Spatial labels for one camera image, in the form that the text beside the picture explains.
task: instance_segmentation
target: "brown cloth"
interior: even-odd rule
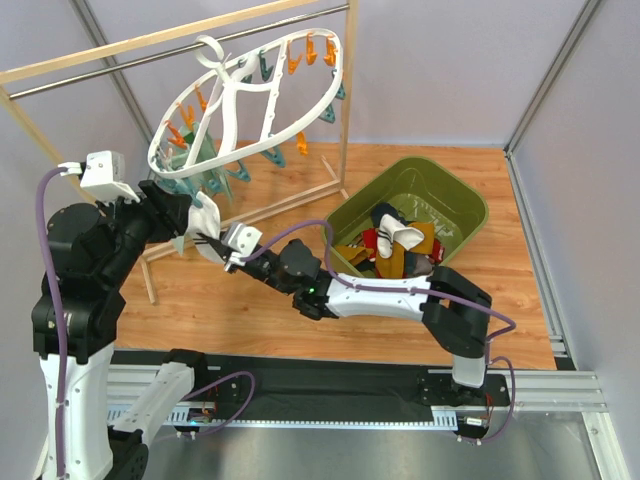
[[[404,275],[404,247],[393,242],[391,256],[382,258],[376,253],[376,270],[382,278],[402,278]]]
[[[424,235],[424,240],[413,247],[410,252],[429,255],[433,251],[433,241],[436,238],[436,230],[433,223],[413,222],[410,227],[416,228]]]
[[[349,245],[336,245],[338,254],[354,267],[367,260],[373,253],[372,248],[351,247]]]

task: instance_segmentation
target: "metal corner post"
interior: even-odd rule
[[[107,41],[107,38],[98,23],[98,19],[93,13],[93,10],[91,10],[87,0],[69,0],[69,4],[78,16],[78,20],[84,27],[84,30],[93,46],[101,47],[103,45],[107,45],[109,42]],[[103,58],[102,63],[106,68],[111,68],[117,65],[115,57]],[[121,71],[113,71],[109,76],[111,77],[111,80],[113,80],[116,91],[122,98],[122,101],[138,127],[140,134],[147,143],[150,143],[153,138],[153,130],[136,100],[129,82],[127,82],[127,79]]]
[[[513,153],[518,147],[518,144],[524,137],[524,134],[533,121],[538,109],[553,88],[556,80],[560,77],[560,74],[575,51],[576,46],[586,31],[591,19],[594,17],[602,3],[603,0],[585,0],[582,9],[578,13],[578,16],[569,30],[569,33],[567,33],[562,46],[551,62],[549,69],[545,73],[538,89],[533,95],[533,98],[522,114],[515,130],[509,137],[509,140],[504,147],[505,153]]]

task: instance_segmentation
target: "red cloth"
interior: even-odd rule
[[[441,263],[442,260],[444,260],[444,246],[438,240],[433,241],[433,250],[429,256],[433,258],[436,263]]]
[[[369,255],[369,260],[376,261],[376,253],[378,253],[378,234],[375,228],[370,228],[362,232],[362,243],[366,248],[373,249],[373,253]]]

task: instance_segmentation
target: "laundry basket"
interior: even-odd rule
[[[407,220],[435,224],[436,238],[445,247],[442,265],[455,257],[489,217],[487,202],[476,190],[433,160],[407,157],[329,214],[333,245],[347,245],[363,230],[373,227],[371,210],[381,202],[390,203]],[[373,272],[356,270],[333,247],[331,261],[337,272],[374,276]]]

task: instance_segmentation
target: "metal rail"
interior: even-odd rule
[[[540,109],[540,106],[544,102],[545,98],[551,91],[553,85],[555,85],[556,80],[564,70],[565,65],[571,58],[578,42],[582,38],[587,26],[590,24],[591,19],[598,11],[598,7],[602,4],[602,0],[585,0],[580,13],[571,27],[571,30],[567,34],[560,50],[556,54],[549,70],[545,74],[542,82],[538,86],[536,93],[534,94],[531,102],[527,106],[522,118],[518,122],[516,129],[513,134],[507,141],[507,144],[504,148],[505,153],[513,153],[515,149],[518,147],[520,140],[524,137],[524,133],[533,121],[533,117],[535,117],[536,113]]]
[[[229,35],[216,38],[216,40],[218,40],[219,42],[225,42],[227,40],[235,40],[236,38],[246,37],[249,35],[253,35],[254,33],[266,32],[268,30],[273,30],[274,28],[284,27],[285,25],[292,25],[294,23],[304,22],[305,20],[311,20],[311,19],[322,17],[325,15],[331,15],[333,13],[343,12],[348,9],[349,9],[349,5],[344,4],[338,7],[328,8],[326,10],[320,10],[318,12],[305,13],[303,15],[298,15],[296,17],[286,18],[284,20],[279,20],[277,22],[269,23],[267,25],[262,25],[260,27],[249,28],[247,30],[242,30],[240,32],[231,33]],[[9,95],[9,99],[17,100],[19,98],[24,98],[31,95],[35,95],[37,93],[53,90],[54,88],[60,88],[66,85],[72,85],[74,83],[82,82],[84,80],[90,80],[92,78],[101,77],[102,75],[108,75],[110,73],[118,72],[126,68],[136,67],[138,65],[144,65],[146,63],[155,62],[157,60],[173,57],[175,55],[181,55],[183,53],[197,50],[198,48],[201,48],[204,46],[205,46],[204,43],[197,42],[191,45],[185,45],[184,47],[173,48],[171,50],[166,50],[164,52],[156,53],[155,55],[149,55],[146,57],[138,58],[136,60],[131,60],[129,62],[119,63],[112,67],[101,68],[100,70],[95,70],[93,72],[83,73],[81,75],[76,75],[75,77],[69,77],[69,78],[65,78],[64,80],[58,80],[57,82],[51,82],[45,85],[41,85],[39,87],[33,87],[27,90],[22,90],[20,92],[15,92]]]
[[[93,46],[102,47],[107,45],[109,42],[102,31],[102,27],[98,23],[98,18],[89,5],[89,0],[69,0],[69,4],[75,11],[78,20],[80,20]],[[101,61],[104,68],[110,68],[118,64],[115,57],[105,57]],[[147,143],[151,143],[154,131],[151,128],[149,120],[147,120],[147,117],[144,115],[140,104],[136,100],[129,82],[127,82],[124,74],[120,71],[113,72],[110,77],[116,91],[122,98],[125,108],[129,111],[131,118],[137,125],[140,134]]]

